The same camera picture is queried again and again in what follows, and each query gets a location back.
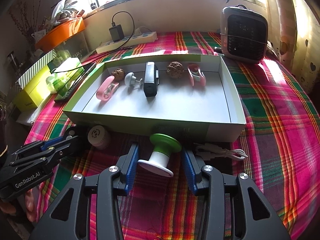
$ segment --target walnut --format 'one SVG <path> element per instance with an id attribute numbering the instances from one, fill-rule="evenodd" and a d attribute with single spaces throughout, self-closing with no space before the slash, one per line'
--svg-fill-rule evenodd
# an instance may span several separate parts
<path id="1" fill-rule="evenodd" d="M 171 62 L 166 69 L 166 73 L 172 78 L 180 78 L 183 72 L 183 66 L 179 62 Z"/>
<path id="2" fill-rule="evenodd" d="M 115 71 L 111 73 L 111 76 L 115 77 L 115 82 L 119 82 L 124 79 L 124 71 L 121 68 L 117 68 Z"/>

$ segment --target table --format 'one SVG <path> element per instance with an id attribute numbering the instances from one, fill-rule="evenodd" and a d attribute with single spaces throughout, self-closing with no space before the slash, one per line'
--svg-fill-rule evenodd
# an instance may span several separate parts
<path id="1" fill-rule="evenodd" d="M 48 95 L 47 98 L 43 99 L 43 101 L 40 103 L 40 105 L 36 109 L 30 109 L 22 112 L 18 116 L 18 119 L 16 120 L 16 122 L 26 126 L 33 126 L 39 114 L 41 113 L 42 109 L 46 106 L 50 98 L 51 98 L 51 95 Z"/>
<path id="2" fill-rule="evenodd" d="M 213 55 L 215 46 L 220 46 L 216 33 L 160 33 L 153 43 L 119 51 L 99 62 L 146 53 Z M 211 164 L 225 173 L 249 174 L 278 212 L 292 239 L 297 239 L 319 208 L 319 116 L 294 77 L 272 58 L 266 57 L 259 65 L 224 60 L 247 121 L 237 141 L 227 147 L 243 149 L 249 157 L 243 162 L 214 159 Z M 51 98 L 26 143 L 55 138 L 73 125 L 62 109 Z M 151 154 L 152 145 L 147 137 L 112 133 L 112 142 L 106 150 L 92 148 L 77 159 L 63 158 L 54 169 L 54 176 L 39 186 L 37 219 L 73 174 L 90 176 L 114 165 L 133 141 L 141 145 L 142 157 Z M 119 197 L 125 239 L 196 239 L 203 198 L 194 197 L 188 190 L 179 154 L 172 155 L 169 166 L 174 173 L 171 179 L 139 167 L 130 195 Z M 95 197 L 92 202 L 91 239 L 95 239 Z M 230 235 L 229 219 L 226 235 Z"/>

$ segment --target wall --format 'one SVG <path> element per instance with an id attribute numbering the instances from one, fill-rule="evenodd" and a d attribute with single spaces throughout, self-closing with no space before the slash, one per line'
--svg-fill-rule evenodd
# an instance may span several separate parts
<path id="1" fill-rule="evenodd" d="M 32 18 L 33 0 L 15 0 L 11 5 L 11 10 L 17 19 L 20 19 L 20 8 L 17 6 L 19 1 L 26 1 L 28 5 L 28 17 Z M 39 0 L 34 0 L 35 11 L 37 12 Z M 38 13 L 37 26 L 42 23 L 43 17 L 50 17 L 53 7 L 60 0 L 41 0 Z M 7 55 L 14 51 L 18 61 L 22 63 L 29 49 L 26 38 L 17 29 L 8 13 L 0 16 L 0 90 L 7 94 L 11 83 L 15 81 L 14 73 L 6 62 Z"/>
<path id="2" fill-rule="evenodd" d="M 6 13 L 0 17 L 0 37 L 0 91 L 7 94 L 14 81 L 14 72 L 6 62 L 7 56 L 14 51 L 18 61 L 22 62 L 28 43 Z"/>
<path id="3" fill-rule="evenodd" d="M 310 93 L 320 76 L 320 24 L 305 0 L 293 0 L 297 42 L 292 74 L 306 93 Z"/>
<path id="4" fill-rule="evenodd" d="M 225 6 L 244 4 L 248 9 L 268 18 L 267 9 L 244 0 L 131 0 L 106 8 L 87 17 L 84 35 L 91 50 L 101 42 L 111 41 L 109 28 L 111 18 L 118 11 L 132 14 L 136 28 L 145 26 L 156 32 L 217 31 L 220 29 L 220 14 Z M 130 16 L 122 13 L 115 16 L 125 36 L 132 33 Z"/>

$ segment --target green and white spool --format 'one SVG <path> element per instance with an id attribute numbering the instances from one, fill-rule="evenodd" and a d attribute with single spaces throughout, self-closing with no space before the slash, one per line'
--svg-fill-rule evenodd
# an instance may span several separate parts
<path id="1" fill-rule="evenodd" d="M 148 161 L 138 160 L 140 166 L 152 173 L 173 177 L 173 172 L 167 169 L 171 153 L 180 152 L 181 144 L 165 134 L 155 133 L 150 136 L 151 143 L 155 146 Z"/>

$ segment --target black rectangular device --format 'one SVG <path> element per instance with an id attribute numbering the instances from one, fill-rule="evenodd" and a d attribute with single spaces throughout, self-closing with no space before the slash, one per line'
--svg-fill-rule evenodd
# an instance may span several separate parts
<path id="1" fill-rule="evenodd" d="M 123 30 L 121 24 L 112 26 L 110 29 L 110 35 L 114 42 L 121 41 L 124 38 Z"/>
<path id="2" fill-rule="evenodd" d="M 154 62 L 147 62 L 143 83 L 143 91 L 147 98 L 156 96 L 157 85 L 159 85 L 158 68 Z"/>

